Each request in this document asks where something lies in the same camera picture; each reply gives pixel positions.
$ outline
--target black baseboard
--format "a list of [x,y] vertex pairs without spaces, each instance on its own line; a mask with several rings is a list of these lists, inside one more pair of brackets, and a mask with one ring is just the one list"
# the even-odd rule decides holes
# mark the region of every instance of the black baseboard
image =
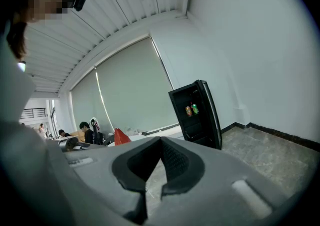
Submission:
[[244,125],[244,124],[239,124],[239,123],[234,122],[233,124],[231,124],[231,125],[227,126],[226,128],[222,129],[221,133],[225,133],[225,132],[231,130],[232,128],[234,128],[234,127],[238,127],[238,128],[241,128],[241,129],[247,129],[247,128],[250,128],[250,126],[251,126],[251,123],[249,123],[247,125]]
[[238,128],[241,128],[241,129],[247,129],[247,128],[252,127],[254,129],[260,130],[262,132],[266,132],[268,134],[271,134],[271,135],[277,136],[279,138],[291,141],[291,142],[296,143],[298,145],[301,145],[303,147],[307,147],[309,149],[320,152],[320,143],[317,143],[315,141],[308,140],[308,139],[303,139],[303,138],[300,138],[298,136],[291,135],[288,133],[280,132],[278,130],[274,130],[271,128],[263,127],[263,126],[260,126],[260,125],[254,124],[254,123],[249,123],[247,125],[243,125],[243,124],[235,122],[235,123],[227,126],[226,128],[222,129],[221,133],[225,133],[225,132],[231,130],[232,128],[234,128],[235,126]]

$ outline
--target black mini fridge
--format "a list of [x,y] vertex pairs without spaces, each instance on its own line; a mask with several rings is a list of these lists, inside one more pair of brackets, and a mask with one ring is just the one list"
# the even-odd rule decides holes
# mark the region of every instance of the black mini fridge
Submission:
[[222,137],[219,119],[207,82],[197,80],[193,84],[170,91],[169,96],[184,139],[207,147],[221,149]]

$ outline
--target beverage can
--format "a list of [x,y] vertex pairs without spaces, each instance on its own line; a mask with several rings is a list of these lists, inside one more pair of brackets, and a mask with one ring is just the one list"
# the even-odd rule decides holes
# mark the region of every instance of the beverage can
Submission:
[[199,109],[196,104],[192,104],[193,112],[197,115],[199,113]]
[[188,116],[192,116],[192,111],[191,111],[191,108],[189,106],[185,107],[185,111],[186,111],[186,114]]

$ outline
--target green can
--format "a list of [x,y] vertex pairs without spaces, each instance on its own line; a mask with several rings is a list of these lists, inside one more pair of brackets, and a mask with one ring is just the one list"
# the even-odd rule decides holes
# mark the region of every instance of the green can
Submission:
[[196,115],[199,113],[199,109],[196,104],[192,104],[192,110]]

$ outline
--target railing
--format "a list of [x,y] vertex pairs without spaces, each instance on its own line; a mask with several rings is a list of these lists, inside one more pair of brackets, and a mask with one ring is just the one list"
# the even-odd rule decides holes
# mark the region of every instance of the railing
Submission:
[[20,119],[28,119],[28,118],[37,118],[37,117],[45,117],[46,109],[45,108],[29,108],[24,109]]

